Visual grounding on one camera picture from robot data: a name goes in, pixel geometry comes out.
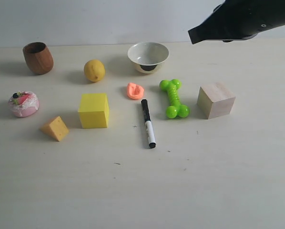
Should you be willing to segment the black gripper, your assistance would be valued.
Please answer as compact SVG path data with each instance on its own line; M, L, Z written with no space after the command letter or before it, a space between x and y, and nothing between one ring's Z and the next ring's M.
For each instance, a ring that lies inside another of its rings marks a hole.
M188 31L192 44L248 40L285 26L285 0L225 0L212 15Z

